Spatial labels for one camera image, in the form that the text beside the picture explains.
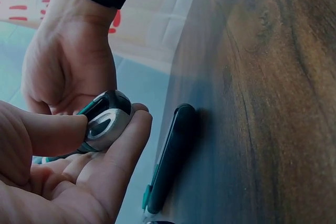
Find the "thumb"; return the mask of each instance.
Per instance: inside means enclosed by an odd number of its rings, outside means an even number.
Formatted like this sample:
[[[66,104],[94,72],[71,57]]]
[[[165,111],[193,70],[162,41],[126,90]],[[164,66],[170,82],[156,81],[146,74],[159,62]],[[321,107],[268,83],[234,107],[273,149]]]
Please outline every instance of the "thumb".
[[[85,138],[84,115],[44,115],[20,110],[35,156],[59,156],[77,149]]]

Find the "blue surface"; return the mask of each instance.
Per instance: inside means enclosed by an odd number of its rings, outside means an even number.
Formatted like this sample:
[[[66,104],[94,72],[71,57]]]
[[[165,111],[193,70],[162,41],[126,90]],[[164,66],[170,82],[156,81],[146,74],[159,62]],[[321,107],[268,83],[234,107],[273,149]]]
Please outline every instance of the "blue surface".
[[[0,22],[0,100],[27,110],[20,93],[21,69],[34,29]],[[138,223],[142,215],[142,195],[150,183],[159,138],[169,75],[115,56],[118,89],[132,102],[144,103],[153,115],[149,142],[135,168],[117,224]]]

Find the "skin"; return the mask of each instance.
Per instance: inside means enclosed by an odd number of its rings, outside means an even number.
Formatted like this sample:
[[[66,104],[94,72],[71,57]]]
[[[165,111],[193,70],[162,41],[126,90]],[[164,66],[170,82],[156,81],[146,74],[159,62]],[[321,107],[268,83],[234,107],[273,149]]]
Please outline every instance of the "skin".
[[[0,102],[1,222],[115,222],[150,135],[144,105],[134,105],[128,127],[105,153],[44,165],[32,165],[32,156],[77,149],[88,122],[73,114],[117,88],[108,44],[116,12],[89,0],[51,0],[23,64],[22,93],[31,112]]]
[[[107,152],[32,165],[33,155],[62,155],[79,147],[86,117],[30,113],[0,102],[2,223],[114,223],[151,130],[146,107],[135,107]]]
[[[90,0],[51,0],[25,55],[22,94],[32,112],[74,114],[117,89],[108,30],[117,13]]]

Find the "wrist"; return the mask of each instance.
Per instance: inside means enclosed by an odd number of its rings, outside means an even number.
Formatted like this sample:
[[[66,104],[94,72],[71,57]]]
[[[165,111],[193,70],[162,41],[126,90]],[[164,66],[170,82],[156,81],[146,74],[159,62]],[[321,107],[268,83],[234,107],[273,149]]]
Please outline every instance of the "wrist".
[[[108,29],[117,13],[91,0],[50,0],[43,23],[84,22]]]

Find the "wooden table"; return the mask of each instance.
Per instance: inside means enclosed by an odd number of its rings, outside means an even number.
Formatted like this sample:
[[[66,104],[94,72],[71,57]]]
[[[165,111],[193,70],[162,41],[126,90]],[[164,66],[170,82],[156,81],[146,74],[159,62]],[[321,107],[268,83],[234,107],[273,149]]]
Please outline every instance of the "wooden table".
[[[336,223],[335,28],[336,0],[194,0],[161,141],[183,102],[203,134],[167,219]]]

